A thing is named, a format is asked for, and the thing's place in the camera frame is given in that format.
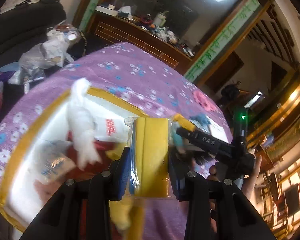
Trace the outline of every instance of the person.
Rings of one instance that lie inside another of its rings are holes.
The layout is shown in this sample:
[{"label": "person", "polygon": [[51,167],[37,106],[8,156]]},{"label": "person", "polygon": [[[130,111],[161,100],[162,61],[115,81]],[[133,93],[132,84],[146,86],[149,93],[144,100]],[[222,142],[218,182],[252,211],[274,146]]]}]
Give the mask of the person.
[{"label": "person", "polygon": [[[260,173],[262,158],[258,156],[255,161],[253,173],[246,179],[242,185],[242,192],[250,200],[257,177]],[[217,168],[212,165],[209,168],[210,175],[207,179],[216,180]],[[49,185],[42,185],[39,182],[35,184],[35,188],[39,193],[43,204],[45,204],[54,192],[59,188],[61,183],[53,182]],[[210,208],[215,210],[213,201],[210,201]],[[143,240],[160,239],[160,240],[183,240],[186,230],[188,202],[179,202],[176,199],[147,199],[145,208],[145,223],[143,230]],[[211,218],[211,228],[217,231],[217,223]],[[123,239],[118,232],[113,233],[113,239]]]},{"label": "person", "polygon": [[231,101],[235,100],[240,95],[240,86],[241,82],[237,81],[236,84],[229,84],[221,90],[221,99],[219,101],[219,107],[226,106]]}]

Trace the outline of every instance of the purple floral bedsheet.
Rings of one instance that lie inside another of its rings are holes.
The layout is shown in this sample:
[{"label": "purple floral bedsheet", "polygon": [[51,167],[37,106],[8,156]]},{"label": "purple floral bedsheet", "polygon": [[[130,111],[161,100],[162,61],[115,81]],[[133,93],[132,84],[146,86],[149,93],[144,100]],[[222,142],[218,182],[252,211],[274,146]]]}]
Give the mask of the purple floral bedsheet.
[{"label": "purple floral bedsheet", "polygon": [[82,77],[94,87],[115,94],[153,117],[181,113],[188,118],[204,113],[222,126],[228,140],[232,140],[223,113],[212,100],[208,98],[208,106],[203,108],[193,97],[193,92],[198,90],[196,86],[147,52],[123,42],[68,65],[18,101],[0,124],[0,181],[14,147],[28,127],[53,100]]}]

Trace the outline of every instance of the black bag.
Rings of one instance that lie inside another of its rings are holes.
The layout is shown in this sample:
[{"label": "black bag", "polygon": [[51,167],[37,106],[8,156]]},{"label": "black bag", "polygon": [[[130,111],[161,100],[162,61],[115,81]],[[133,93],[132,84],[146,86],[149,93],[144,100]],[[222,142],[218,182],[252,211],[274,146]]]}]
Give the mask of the black bag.
[{"label": "black bag", "polygon": [[66,19],[59,0],[29,2],[0,14],[0,67],[19,61],[23,53],[47,40],[48,27]]}]

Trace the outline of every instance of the white flower pattern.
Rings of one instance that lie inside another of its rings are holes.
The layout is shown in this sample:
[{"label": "white flower pattern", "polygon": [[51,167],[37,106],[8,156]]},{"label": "white flower pattern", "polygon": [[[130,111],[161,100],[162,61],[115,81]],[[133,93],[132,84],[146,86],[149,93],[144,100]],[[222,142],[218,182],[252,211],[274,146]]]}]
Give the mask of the white flower pattern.
[{"label": "white flower pattern", "polygon": [[127,92],[123,92],[121,95],[121,99],[128,102],[130,99],[130,95]]},{"label": "white flower pattern", "polygon": [[7,124],[4,122],[2,124],[0,124],[0,131],[3,131],[4,128],[6,128]]},{"label": "white flower pattern", "polygon": [[10,159],[10,151],[8,151],[8,150],[2,150],[1,152],[0,152],[0,161],[2,162],[2,163],[7,163],[8,162],[8,160]]},{"label": "white flower pattern", "polygon": [[22,120],[22,113],[16,113],[13,117],[13,123],[19,123]]},{"label": "white flower pattern", "polygon": [[35,106],[34,110],[37,114],[42,114],[42,112],[43,112],[42,106],[39,106],[39,105]]},{"label": "white flower pattern", "polygon": [[28,126],[23,122],[19,127],[19,132],[24,134],[28,130]]},{"label": "white flower pattern", "polygon": [[146,102],[146,108],[151,109],[152,108],[152,104],[150,102]]},{"label": "white flower pattern", "polygon": [[0,166],[0,177],[3,175],[4,173],[4,167]]},{"label": "white flower pattern", "polygon": [[159,107],[159,108],[155,111],[155,114],[156,114],[157,116],[162,116],[163,113],[164,113],[163,107]]},{"label": "white flower pattern", "polygon": [[138,97],[140,100],[145,99],[145,97],[144,97],[143,95],[141,95],[141,94],[137,94],[137,97]]},{"label": "white flower pattern", "polygon": [[16,142],[19,139],[20,133],[17,131],[14,131],[11,135],[10,141]]}]

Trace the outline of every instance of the yellow tape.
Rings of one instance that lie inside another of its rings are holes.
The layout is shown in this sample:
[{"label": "yellow tape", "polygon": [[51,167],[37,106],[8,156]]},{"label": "yellow tape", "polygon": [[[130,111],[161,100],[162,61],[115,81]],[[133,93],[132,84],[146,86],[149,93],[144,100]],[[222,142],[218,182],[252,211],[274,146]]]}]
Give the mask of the yellow tape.
[{"label": "yellow tape", "polygon": [[193,123],[191,123],[189,120],[187,120],[186,118],[184,118],[181,114],[176,114],[173,117],[174,121],[177,121],[181,127],[183,127],[184,129],[187,129],[191,132],[193,132],[195,130],[195,125]]}]

